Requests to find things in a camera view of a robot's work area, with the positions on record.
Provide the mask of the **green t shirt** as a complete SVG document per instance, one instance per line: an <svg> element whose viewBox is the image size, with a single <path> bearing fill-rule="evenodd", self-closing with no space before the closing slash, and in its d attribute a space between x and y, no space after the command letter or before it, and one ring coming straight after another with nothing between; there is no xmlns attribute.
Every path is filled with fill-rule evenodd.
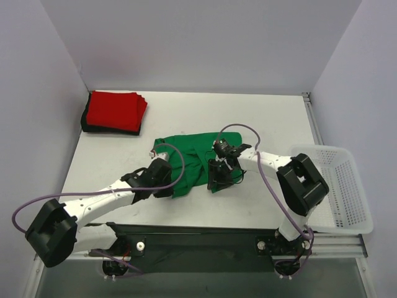
<svg viewBox="0 0 397 298"><path fill-rule="evenodd" d="M173 187L173 198L186 196L193 187L208 183L208 160L215 157L212 146L217 135L216 132L174 135L157 138L154 141L156 153L166 152L169 155L172 181L179 177L182 172L182 162L185 163L184 174Z"/></svg>

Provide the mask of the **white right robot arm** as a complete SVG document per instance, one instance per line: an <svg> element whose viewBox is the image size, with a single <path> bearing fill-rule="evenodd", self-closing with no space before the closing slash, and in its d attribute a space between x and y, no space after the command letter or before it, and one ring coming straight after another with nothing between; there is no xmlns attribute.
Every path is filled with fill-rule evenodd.
<svg viewBox="0 0 397 298"><path fill-rule="evenodd" d="M289 253L297 246L297 238L311 240L304 231L329 186L308 155L280 156L248 144L231 146L224 139L213 144L213 151L215 157L208 161L208 190L229 188L247 172L258 173L285 216L275 237L276 249Z"/></svg>

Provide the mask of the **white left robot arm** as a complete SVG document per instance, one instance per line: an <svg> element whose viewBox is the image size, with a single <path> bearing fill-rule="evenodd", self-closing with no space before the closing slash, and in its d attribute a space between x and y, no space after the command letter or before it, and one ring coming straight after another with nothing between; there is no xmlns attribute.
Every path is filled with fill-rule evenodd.
<svg viewBox="0 0 397 298"><path fill-rule="evenodd" d="M94 196L64 203L51 199L44 203L25 233L25 238L48 268L59 265L72 253L102 249L117 256L125 240L107 224L91 222L115 209L135 204L150 196L173 193L172 166L168 155L154 157L147 168L123 175Z"/></svg>

